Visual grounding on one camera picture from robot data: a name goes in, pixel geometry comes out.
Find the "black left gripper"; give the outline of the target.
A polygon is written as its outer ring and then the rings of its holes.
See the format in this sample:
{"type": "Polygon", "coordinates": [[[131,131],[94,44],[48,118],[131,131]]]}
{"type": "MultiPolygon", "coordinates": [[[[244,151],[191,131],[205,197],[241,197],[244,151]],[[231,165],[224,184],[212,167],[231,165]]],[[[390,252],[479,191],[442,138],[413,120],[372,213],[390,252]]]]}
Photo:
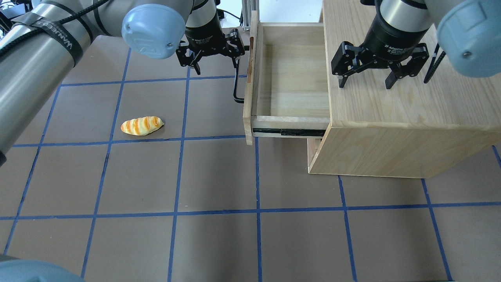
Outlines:
{"type": "Polygon", "coordinates": [[[232,29],[224,34],[217,14],[202,26],[186,27],[186,38],[188,42],[180,42],[175,54],[182,67],[194,69],[197,75],[202,73],[199,61],[204,52],[223,50],[223,55],[232,59],[235,69],[239,68],[240,57],[246,52],[239,29],[232,29]]]}

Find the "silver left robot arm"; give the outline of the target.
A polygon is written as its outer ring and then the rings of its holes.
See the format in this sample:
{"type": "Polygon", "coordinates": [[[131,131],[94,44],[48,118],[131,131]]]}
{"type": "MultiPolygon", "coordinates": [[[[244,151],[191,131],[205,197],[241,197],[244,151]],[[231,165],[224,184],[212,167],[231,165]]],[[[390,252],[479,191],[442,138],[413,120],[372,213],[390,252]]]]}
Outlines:
{"type": "Polygon", "coordinates": [[[175,58],[97,34],[93,12],[36,9],[43,29],[1,59],[1,253],[57,264],[86,282],[172,281],[178,193],[220,211],[240,200],[242,105],[231,79],[197,79],[175,58]]]}

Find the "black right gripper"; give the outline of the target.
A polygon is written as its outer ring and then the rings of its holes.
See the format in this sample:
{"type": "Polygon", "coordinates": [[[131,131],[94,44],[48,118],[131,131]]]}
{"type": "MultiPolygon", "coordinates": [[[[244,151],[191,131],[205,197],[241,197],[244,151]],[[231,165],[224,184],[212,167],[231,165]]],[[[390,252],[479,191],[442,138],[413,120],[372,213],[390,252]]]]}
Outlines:
{"type": "Polygon", "coordinates": [[[344,88],[348,78],[366,69],[387,69],[391,72],[385,80],[391,89],[398,79],[415,77],[429,58],[426,43],[421,43],[425,32],[406,32],[387,23],[377,12],[369,31],[360,46],[343,41],[331,60],[332,74],[338,76],[339,88],[344,88]]]}

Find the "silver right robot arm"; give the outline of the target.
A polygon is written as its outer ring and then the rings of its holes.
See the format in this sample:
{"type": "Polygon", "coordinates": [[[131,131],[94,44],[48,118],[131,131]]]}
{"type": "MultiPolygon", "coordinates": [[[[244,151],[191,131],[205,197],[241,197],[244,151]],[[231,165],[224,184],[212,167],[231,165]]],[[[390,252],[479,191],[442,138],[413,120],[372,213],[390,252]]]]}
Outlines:
{"type": "Polygon", "coordinates": [[[343,88],[348,78],[367,69],[390,69],[387,89],[406,76],[415,77],[431,58],[428,83],[444,57],[463,76],[487,78],[500,73],[499,0],[362,0],[375,16],[360,46],[343,41],[331,71],[343,88]],[[437,44],[429,55],[422,38],[434,26],[437,44]]]}

